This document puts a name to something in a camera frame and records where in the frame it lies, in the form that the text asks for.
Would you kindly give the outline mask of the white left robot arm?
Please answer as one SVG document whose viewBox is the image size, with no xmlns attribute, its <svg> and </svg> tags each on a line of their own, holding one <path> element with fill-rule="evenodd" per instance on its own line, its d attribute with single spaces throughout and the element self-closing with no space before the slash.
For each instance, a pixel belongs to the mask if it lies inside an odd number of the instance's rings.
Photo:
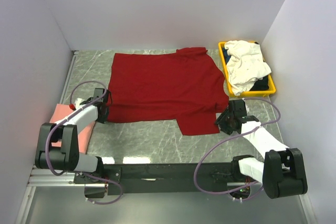
<svg viewBox="0 0 336 224">
<path fill-rule="evenodd" d="M 96 88 L 92 97 L 70 103 L 72 112 L 55 123 L 44 123 L 39 130 L 35 166 L 59 176 L 64 172 L 84 172 L 91 182 L 104 179 L 100 157 L 79 150 L 79 134 L 93 122 L 104 123 L 109 114 L 110 91 Z"/>
</svg>

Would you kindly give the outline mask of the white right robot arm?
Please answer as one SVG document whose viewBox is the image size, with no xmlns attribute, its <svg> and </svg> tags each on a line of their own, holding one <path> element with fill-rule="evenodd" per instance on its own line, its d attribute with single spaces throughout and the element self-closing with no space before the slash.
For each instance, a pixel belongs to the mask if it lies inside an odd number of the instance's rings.
<svg viewBox="0 0 336 224">
<path fill-rule="evenodd" d="M 241 182 L 250 177 L 260 183 L 271 199 L 303 195 L 308 191 L 303 154 L 278 141 L 255 116 L 248 115 L 243 99 L 229 101 L 228 107 L 216 119 L 219 129 L 231 135 L 236 132 L 254 146 L 263 157 L 236 156 L 230 175 Z"/>
</svg>

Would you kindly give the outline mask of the red t shirt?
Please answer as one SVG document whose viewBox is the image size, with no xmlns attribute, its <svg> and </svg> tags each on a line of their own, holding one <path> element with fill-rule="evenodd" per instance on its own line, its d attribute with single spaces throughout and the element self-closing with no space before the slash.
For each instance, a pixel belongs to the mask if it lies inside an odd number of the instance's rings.
<svg viewBox="0 0 336 224">
<path fill-rule="evenodd" d="M 229 101 L 224 75 L 204 47 L 162 55 L 116 53 L 108 90 L 109 122 L 175 120 L 187 136 L 219 133 L 216 115 Z"/>
</svg>

